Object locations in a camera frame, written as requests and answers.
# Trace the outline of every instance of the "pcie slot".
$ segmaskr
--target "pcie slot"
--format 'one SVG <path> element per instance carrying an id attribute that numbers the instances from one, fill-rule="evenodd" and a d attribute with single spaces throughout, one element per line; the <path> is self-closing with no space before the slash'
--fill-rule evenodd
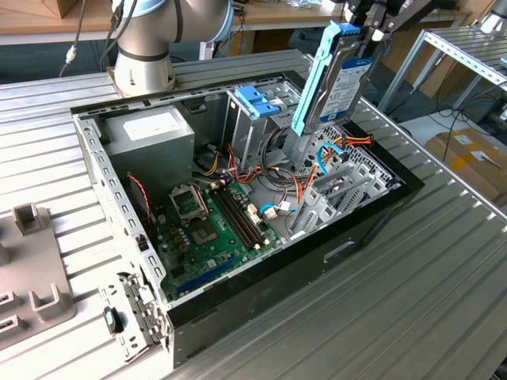
<path id="1" fill-rule="evenodd" d="M 227 260 L 225 263 L 219 265 L 216 268 L 211 269 L 210 271 L 207 271 L 203 273 L 202 275 L 199 275 L 195 279 L 191 279 L 190 281 L 184 283 L 183 285 L 176 288 L 177 293 L 182 293 L 185 291 L 190 291 L 192 289 L 195 289 L 196 287 L 201 286 L 202 284 L 209 281 L 211 278 L 221 275 L 222 273 L 229 270 L 231 265 L 238 259 L 236 256 L 232 257 L 231 259 Z"/>

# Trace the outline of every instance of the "cardboard box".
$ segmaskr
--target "cardboard box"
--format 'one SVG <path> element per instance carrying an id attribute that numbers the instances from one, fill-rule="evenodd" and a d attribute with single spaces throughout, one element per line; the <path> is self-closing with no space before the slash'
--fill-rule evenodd
<path id="1" fill-rule="evenodd" d="M 0 8 L 40 16 L 64 18 L 78 0 L 0 0 Z"/>
<path id="2" fill-rule="evenodd" d="M 440 160 L 444 157 L 448 135 L 440 133 L 425 145 Z M 507 204 L 507 154 L 480 132 L 472 128 L 453 131 L 445 164 L 499 207 Z"/>

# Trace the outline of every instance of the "blue drive bay bracket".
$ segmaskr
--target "blue drive bay bracket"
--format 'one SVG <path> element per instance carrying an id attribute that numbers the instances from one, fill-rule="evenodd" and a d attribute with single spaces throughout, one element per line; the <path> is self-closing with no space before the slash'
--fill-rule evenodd
<path id="1" fill-rule="evenodd" d="M 265 95 L 259 92 L 254 86 L 247 85 L 238 87 L 234 91 L 236 97 L 252 112 L 256 117 L 265 117 L 280 113 L 280 108 L 269 103 Z"/>

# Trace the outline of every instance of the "slotted aluminum table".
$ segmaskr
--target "slotted aluminum table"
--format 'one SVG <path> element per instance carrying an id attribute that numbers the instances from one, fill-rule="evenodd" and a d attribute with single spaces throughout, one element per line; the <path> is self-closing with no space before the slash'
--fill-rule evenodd
<path id="1" fill-rule="evenodd" d="M 177 66 L 183 86 L 295 70 L 298 51 Z M 105 74 L 0 87 L 0 215 L 48 207 L 78 312 L 0 351 L 2 378 L 164 378 L 125 366 L 97 285 L 121 270 L 68 108 L 117 97 Z M 203 351 L 171 379 L 488 378 L 507 354 L 506 218 L 362 100 L 354 120 L 426 186 L 365 250 Z"/>
<path id="2" fill-rule="evenodd" d="M 433 45 L 436 50 L 415 81 L 415 89 L 425 80 L 436 61 L 447 55 L 477 74 L 456 101 L 454 108 L 458 108 L 467 99 L 482 78 L 507 90 L 507 69 L 500 64 L 500 58 L 507 57 L 507 32 L 493 38 L 474 26 L 423 30 L 383 96 L 379 104 L 381 111 L 386 111 L 389 107 L 424 43 Z"/>

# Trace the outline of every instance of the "wooden shelf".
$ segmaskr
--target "wooden shelf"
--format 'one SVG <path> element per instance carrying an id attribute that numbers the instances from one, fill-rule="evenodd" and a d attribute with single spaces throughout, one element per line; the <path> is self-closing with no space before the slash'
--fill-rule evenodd
<path id="1" fill-rule="evenodd" d="M 78 25 L 80 11 L 81 5 L 78 3 L 64 19 L 59 20 L 0 9 L 0 35 L 74 32 Z M 340 13 L 340 10 L 330 12 L 320 6 L 312 6 L 310 9 L 299 9 L 289 6 L 284 2 L 251 2 L 246 5 L 245 24 L 325 21 L 331 17 L 339 17 Z M 89 0 L 82 31 L 102 32 L 109 30 L 111 14 L 111 5 L 108 1 Z M 238 17 L 234 18 L 235 24 L 240 24 L 240 22 Z"/>

